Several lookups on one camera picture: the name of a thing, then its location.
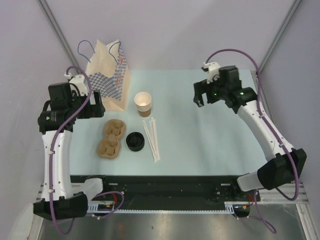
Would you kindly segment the checkered paper takeout bag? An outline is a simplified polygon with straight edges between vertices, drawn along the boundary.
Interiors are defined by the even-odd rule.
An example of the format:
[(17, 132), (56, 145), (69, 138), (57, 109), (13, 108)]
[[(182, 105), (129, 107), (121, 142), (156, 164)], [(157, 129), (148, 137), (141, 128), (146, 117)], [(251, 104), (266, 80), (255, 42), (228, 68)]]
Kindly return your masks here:
[(104, 44), (97, 40), (91, 47), (93, 54), (87, 58), (85, 73), (90, 79), (92, 89), (99, 91), (107, 111), (125, 111), (131, 82), (131, 73), (122, 48), (116, 40)]

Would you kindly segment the stack of paper cups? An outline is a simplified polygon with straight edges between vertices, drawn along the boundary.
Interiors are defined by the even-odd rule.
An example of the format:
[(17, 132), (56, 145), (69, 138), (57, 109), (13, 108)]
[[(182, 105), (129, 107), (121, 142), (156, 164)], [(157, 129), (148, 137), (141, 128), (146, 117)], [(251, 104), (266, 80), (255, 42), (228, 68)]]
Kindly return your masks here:
[(152, 96), (148, 92), (139, 92), (134, 96), (139, 115), (143, 118), (148, 117), (152, 111)]

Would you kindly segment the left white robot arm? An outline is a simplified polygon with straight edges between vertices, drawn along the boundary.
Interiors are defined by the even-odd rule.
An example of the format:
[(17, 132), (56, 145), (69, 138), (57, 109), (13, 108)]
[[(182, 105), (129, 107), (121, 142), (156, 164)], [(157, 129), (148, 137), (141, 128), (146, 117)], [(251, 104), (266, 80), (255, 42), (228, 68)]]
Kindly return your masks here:
[(99, 178), (87, 181), (74, 192), (70, 175), (70, 146), (73, 125), (77, 119), (101, 118), (105, 108), (100, 92), (93, 91), (95, 103), (72, 82), (48, 87), (50, 99), (38, 117), (45, 155), (44, 183), (40, 201), (33, 204), (33, 213), (46, 220), (82, 218), (88, 202), (95, 196), (105, 200), (111, 188)]

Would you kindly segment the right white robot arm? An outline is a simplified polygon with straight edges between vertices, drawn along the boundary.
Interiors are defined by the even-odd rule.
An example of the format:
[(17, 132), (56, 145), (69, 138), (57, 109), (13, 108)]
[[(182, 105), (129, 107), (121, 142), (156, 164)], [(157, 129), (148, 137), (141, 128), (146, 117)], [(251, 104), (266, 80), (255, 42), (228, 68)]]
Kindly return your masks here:
[(295, 149), (281, 136), (264, 108), (257, 107), (258, 96), (251, 87), (242, 87), (238, 68), (210, 62), (205, 63), (202, 70), (208, 76), (194, 83), (193, 101), (203, 107), (203, 94), (209, 104), (224, 101), (247, 124), (267, 161), (257, 171), (240, 176), (237, 184), (230, 188), (231, 196), (242, 201), (251, 190), (272, 190), (298, 179), (307, 159), (306, 152), (302, 148)]

